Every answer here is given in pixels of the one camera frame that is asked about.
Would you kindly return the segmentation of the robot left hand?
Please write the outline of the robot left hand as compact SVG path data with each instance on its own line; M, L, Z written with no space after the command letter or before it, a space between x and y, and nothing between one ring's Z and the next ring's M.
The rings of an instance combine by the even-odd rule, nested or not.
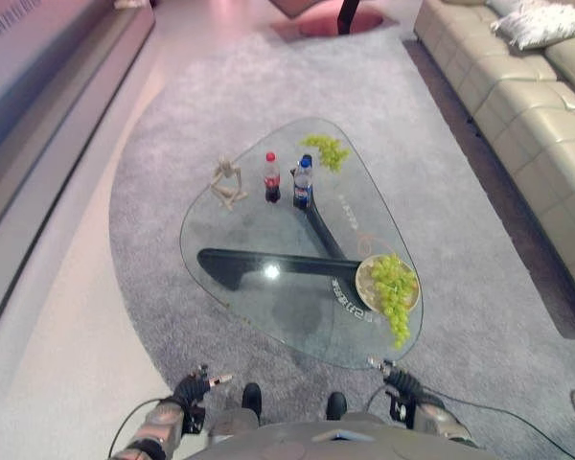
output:
M232 378L232 374L211 376L209 365L203 363L177 384L173 396L180 405L189 408L201 403L204 396L214 387L228 383Z

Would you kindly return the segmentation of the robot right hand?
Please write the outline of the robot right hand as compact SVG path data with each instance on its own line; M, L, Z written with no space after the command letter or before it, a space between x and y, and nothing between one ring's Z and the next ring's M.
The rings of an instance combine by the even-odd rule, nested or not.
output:
M401 395L419 397L424 393L420 381L400 368L395 361L368 356L367 363L370 367L379 370L383 375L384 383L394 387Z

